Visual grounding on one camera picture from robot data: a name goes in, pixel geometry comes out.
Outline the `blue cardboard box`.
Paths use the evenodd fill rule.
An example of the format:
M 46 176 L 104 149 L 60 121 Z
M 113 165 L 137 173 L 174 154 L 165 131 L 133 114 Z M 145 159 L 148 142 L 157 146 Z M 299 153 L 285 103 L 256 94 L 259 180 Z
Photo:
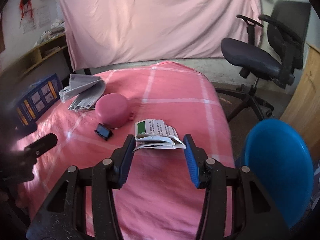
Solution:
M 13 102 L 13 114 L 17 128 L 29 126 L 57 101 L 62 82 L 57 74 L 52 74 L 30 85 Z

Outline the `small black device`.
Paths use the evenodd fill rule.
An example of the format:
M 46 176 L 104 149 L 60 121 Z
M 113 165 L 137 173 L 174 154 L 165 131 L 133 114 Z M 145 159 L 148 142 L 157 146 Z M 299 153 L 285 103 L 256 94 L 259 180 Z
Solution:
M 95 133 L 101 137 L 104 140 L 108 140 L 110 137 L 112 137 L 113 132 L 106 128 L 103 124 L 99 123 L 95 129 Z

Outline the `folded grey newspaper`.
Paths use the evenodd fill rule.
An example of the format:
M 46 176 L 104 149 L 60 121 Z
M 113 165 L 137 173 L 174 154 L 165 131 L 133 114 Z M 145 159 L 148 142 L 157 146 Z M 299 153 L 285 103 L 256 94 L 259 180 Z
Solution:
M 105 81 L 99 76 L 71 74 L 69 85 L 59 91 L 62 103 L 75 98 L 69 106 L 70 111 L 93 109 L 106 88 Z

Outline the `wooden shelf desk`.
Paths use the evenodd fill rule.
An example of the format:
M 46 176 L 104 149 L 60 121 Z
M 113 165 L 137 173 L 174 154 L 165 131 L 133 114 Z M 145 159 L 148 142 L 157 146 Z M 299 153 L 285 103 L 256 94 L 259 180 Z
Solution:
M 63 56 L 62 67 L 53 67 L 52 70 L 57 73 L 63 70 L 62 79 L 73 72 L 71 59 L 68 52 L 66 35 L 61 34 L 57 37 L 44 42 L 14 61 L 8 68 L 1 72 L 1 85 L 7 83 L 18 83 L 29 76 L 32 72 L 44 67 L 44 64 L 57 55 Z

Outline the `pink round bowl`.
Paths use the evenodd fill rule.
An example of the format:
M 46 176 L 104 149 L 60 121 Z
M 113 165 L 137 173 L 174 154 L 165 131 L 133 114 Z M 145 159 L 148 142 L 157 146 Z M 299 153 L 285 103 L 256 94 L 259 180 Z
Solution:
M 102 96 L 95 104 L 97 120 L 107 128 L 120 128 L 133 120 L 135 113 L 129 100 L 117 93 Z

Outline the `wooden cabinet panel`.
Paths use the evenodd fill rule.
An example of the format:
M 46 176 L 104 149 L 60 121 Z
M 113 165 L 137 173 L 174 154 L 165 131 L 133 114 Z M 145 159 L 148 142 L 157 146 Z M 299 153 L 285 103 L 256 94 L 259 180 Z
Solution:
M 319 159 L 319 61 L 319 48 L 309 45 L 308 58 L 299 84 L 280 118 L 300 134 L 314 160 Z

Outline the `pink checked table cloth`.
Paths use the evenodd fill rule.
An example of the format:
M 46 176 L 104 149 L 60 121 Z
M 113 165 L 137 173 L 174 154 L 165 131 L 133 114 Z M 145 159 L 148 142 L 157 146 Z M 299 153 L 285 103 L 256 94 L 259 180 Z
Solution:
M 231 133 L 217 93 L 201 73 L 174 62 L 110 70 L 98 111 L 71 111 L 57 102 L 37 121 L 37 131 L 16 148 L 48 133 L 57 145 L 39 157 L 22 199 L 34 217 L 68 167 L 94 166 L 132 134 L 136 152 L 114 201 L 125 239 L 194 239 L 204 191 L 194 185 L 184 155 L 184 135 L 225 166 L 233 167 Z

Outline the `black office chair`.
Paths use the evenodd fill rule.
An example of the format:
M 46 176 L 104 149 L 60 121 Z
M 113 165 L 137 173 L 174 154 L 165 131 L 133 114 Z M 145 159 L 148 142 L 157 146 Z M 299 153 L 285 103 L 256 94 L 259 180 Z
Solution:
M 282 89 L 293 85 L 294 71 L 303 68 L 304 43 L 310 12 L 311 4 L 308 2 L 279 0 L 270 16 L 259 15 L 257 21 L 237 15 L 237 18 L 247 25 L 248 41 L 224 38 L 221 41 L 221 51 L 230 64 L 241 67 L 241 77 L 245 79 L 249 74 L 253 74 L 255 81 L 251 87 L 240 85 L 235 90 L 216 89 L 217 93 L 241 100 L 238 107 L 227 116 L 227 121 L 233 120 L 246 108 L 253 109 L 260 121 L 272 116 L 274 107 L 255 94 L 258 81 L 272 81 Z M 263 22 L 268 23 L 267 40 L 279 56 L 279 60 L 255 46 L 255 27 L 262 27 Z

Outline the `red wall ornament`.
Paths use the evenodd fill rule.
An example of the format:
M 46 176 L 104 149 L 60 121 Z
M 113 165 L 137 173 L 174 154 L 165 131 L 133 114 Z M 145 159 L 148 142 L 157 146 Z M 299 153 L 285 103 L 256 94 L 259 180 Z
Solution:
M 31 0 L 20 0 L 19 9 L 21 13 L 20 24 L 22 24 L 25 16 L 29 14 L 29 18 L 34 22 L 34 11 Z

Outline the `pink hanging wall sheet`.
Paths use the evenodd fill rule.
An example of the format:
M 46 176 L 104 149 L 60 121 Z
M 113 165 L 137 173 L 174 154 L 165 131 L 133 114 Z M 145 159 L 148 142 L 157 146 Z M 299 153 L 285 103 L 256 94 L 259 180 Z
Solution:
M 59 0 L 74 70 L 168 59 L 221 58 L 220 43 L 246 41 L 239 15 L 260 0 Z

